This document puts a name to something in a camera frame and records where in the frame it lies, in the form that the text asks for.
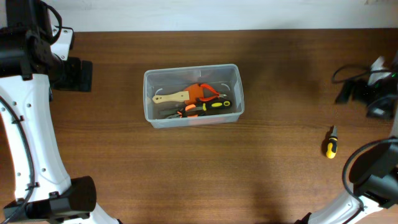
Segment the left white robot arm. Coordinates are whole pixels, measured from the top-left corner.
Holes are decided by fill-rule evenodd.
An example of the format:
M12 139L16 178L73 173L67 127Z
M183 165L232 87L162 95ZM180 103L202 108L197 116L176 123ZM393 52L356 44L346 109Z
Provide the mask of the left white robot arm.
M50 114L54 90L91 90L93 64L69 56L74 31L46 2L1 6L1 119L16 185L4 222L116 223L99 206L93 179L68 175Z

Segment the orange black needle-nose pliers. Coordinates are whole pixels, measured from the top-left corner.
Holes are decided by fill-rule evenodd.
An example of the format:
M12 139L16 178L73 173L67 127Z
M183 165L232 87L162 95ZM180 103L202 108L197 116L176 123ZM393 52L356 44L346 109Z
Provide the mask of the orange black needle-nose pliers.
M179 109L175 114L171 114L166 119L172 118L194 118L198 116L204 116L205 110L200 105L188 105L182 109Z

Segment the orange scraper wooden handle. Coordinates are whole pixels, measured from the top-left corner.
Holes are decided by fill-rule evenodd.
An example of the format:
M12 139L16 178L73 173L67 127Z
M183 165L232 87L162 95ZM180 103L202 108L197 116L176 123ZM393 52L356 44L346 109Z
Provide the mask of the orange scraper wooden handle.
M200 98L204 97L203 88L198 84L193 84L183 91L172 93L169 95L155 95L152 97L152 101L156 104L166 102L180 102L186 105L195 104Z

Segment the yellow black screwdriver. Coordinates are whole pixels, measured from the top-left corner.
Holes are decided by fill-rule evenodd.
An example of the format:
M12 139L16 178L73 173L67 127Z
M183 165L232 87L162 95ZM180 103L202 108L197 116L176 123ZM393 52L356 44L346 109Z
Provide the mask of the yellow black screwdriver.
M337 153L337 142L338 142L338 135L337 135L337 128L333 126L331 133L328 138L327 150L326 150L326 157L329 159L333 159Z

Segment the red handled wire cutters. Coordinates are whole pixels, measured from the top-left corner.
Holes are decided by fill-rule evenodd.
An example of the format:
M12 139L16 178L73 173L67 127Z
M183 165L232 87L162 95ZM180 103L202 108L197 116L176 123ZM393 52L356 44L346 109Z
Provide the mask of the red handled wire cutters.
M197 98L198 101L207 102L211 100L217 100L220 98L226 98L227 95L216 91L211 85L206 83L201 83L198 85L201 90L201 95ZM205 93L210 92L212 93L211 96L205 96Z

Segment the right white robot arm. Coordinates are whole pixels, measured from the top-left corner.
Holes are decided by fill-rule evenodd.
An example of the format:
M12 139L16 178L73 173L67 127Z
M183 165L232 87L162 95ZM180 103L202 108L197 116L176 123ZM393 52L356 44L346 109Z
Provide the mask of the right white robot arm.
M349 224L397 205L397 60L391 67L379 57L370 66L344 65L358 69L360 74L341 81L343 87L337 104L349 100L366 105L368 118L391 119L389 136L361 146L343 166L341 179L344 191L323 209L308 213L301 224Z

